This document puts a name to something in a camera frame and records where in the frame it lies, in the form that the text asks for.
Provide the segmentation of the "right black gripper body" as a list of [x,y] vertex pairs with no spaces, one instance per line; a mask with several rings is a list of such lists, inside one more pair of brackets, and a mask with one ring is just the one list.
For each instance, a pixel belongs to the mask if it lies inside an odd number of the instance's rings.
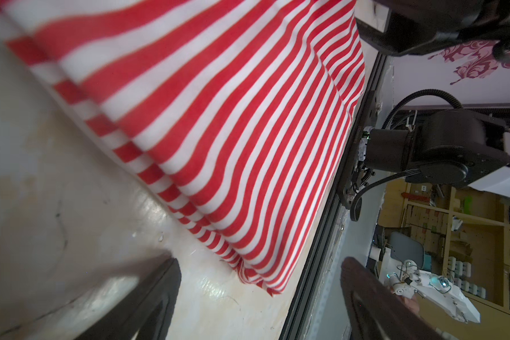
[[510,1],[379,1],[388,8],[379,31],[358,19],[361,38],[383,54],[427,55],[472,41],[494,41],[495,58],[510,57]]

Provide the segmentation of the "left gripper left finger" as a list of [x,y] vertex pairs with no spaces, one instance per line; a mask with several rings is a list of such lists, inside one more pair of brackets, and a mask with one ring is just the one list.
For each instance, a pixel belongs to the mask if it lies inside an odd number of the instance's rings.
[[167,259],[78,339],[165,339],[181,285],[177,259]]

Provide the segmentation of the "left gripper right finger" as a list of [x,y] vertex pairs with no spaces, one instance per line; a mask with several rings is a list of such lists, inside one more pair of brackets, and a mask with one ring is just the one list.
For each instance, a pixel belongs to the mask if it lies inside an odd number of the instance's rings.
[[341,289],[354,339],[440,339],[354,257],[341,264]]

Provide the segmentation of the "red white striped tank top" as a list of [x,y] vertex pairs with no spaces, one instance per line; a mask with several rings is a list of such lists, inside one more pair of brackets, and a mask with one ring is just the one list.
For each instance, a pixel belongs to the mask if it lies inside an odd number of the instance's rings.
[[354,1],[0,1],[0,41],[176,219],[283,293],[365,82]]

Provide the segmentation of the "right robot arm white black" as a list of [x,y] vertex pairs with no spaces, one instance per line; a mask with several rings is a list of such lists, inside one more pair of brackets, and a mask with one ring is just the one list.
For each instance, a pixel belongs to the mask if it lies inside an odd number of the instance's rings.
[[[510,1],[384,1],[389,14],[384,31],[357,23],[361,38],[391,57],[428,55],[441,50],[480,52],[510,63]],[[392,127],[397,112],[422,96],[449,104],[411,130]],[[423,89],[406,96],[372,129],[359,160],[390,180],[413,184],[469,186],[510,198],[510,127],[463,107],[451,94]]]

